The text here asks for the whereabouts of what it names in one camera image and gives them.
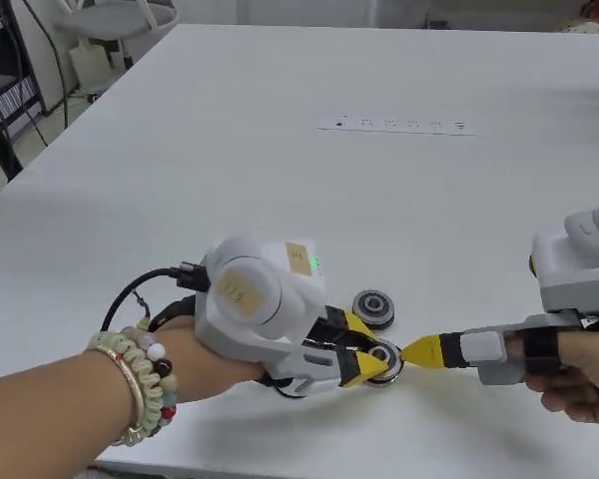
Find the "bracelet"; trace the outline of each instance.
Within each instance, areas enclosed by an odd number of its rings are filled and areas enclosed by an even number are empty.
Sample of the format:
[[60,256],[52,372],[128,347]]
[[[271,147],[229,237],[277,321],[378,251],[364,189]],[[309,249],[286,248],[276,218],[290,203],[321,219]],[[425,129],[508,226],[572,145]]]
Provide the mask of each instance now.
[[173,365],[163,344],[146,332],[148,321],[139,328],[127,327],[122,333],[103,331],[91,339],[87,350],[107,354],[118,365],[131,387],[136,402],[134,427],[113,445],[136,445],[155,436],[171,423],[177,412],[178,387]]
[[[131,392],[133,393],[133,398],[136,403],[136,410],[138,411],[135,427],[129,427],[125,436],[137,437],[142,432],[142,418],[144,417],[145,407],[142,389],[140,388],[140,383],[138,382],[138,379],[133,373],[133,370],[129,367],[129,365],[126,362],[124,362],[120,354],[116,353],[116,351],[114,351],[111,348],[103,346],[102,344],[95,344],[93,346],[88,347],[87,350],[100,351],[106,354],[113,360],[113,362],[116,363],[116,365],[122,371],[124,378],[127,380],[127,384],[129,384],[129,387],[131,388]],[[114,443],[114,445],[122,444],[122,442],[123,441],[119,439],[118,441],[116,441],[116,443]]]
[[164,345],[157,341],[155,335],[147,332],[148,321],[138,324],[138,327],[125,327],[122,335],[138,344],[153,364],[153,371],[160,377],[160,388],[162,389],[162,406],[160,408],[160,420],[149,437],[155,436],[163,427],[168,426],[177,412],[178,381],[173,374],[173,364],[166,356]]

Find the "power strip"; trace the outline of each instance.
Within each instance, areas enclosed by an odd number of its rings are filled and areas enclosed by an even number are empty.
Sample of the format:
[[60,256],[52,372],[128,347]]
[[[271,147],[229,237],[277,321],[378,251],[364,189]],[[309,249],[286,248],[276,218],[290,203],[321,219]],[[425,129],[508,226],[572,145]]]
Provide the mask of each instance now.
[[465,122],[439,120],[398,120],[383,117],[353,117],[342,115],[319,124],[320,130],[344,132],[406,133],[412,135],[450,135],[453,137],[474,137],[478,135]]

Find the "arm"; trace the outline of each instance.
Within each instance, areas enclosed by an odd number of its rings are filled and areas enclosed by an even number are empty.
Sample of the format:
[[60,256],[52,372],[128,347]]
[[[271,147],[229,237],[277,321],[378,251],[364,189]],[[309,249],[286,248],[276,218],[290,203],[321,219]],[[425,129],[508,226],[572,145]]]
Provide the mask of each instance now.
[[[258,366],[209,352],[195,340],[190,325],[157,336],[173,362],[181,402],[211,397],[262,375]],[[134,417],[124,376],[97,351],[1,377],[0,479],[72,477],[120,437]]]

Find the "ball bearing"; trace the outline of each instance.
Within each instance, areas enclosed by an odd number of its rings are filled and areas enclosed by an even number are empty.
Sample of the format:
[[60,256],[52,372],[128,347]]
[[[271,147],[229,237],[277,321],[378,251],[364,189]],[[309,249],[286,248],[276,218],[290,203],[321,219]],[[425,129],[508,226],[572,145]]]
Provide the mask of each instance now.
[[389,327],[395,319],[395,308],[387,294],[365,289],[352,302],[352,313],[368,328],[378,331]]
[[385,387],[399,377],[399,373],[403,369],[403,361],[399,357],[401,351],[392,342],[380,339],[378,345],[368,353],[388,364],[388,370],[367,380],[366,384],[373,387]]

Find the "chair leg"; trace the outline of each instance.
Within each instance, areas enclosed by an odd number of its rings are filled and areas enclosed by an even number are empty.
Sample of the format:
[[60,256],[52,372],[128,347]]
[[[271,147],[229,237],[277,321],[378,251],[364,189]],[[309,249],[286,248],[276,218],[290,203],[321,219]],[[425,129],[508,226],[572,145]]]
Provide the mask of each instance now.
[[129,55],[129,50],[127,50],[127,45],[124,43],[124,40],[120,40],[120,50],[122,50],[124,68],[128,72],[131,70],[131,67],[133,67],[133,58]]

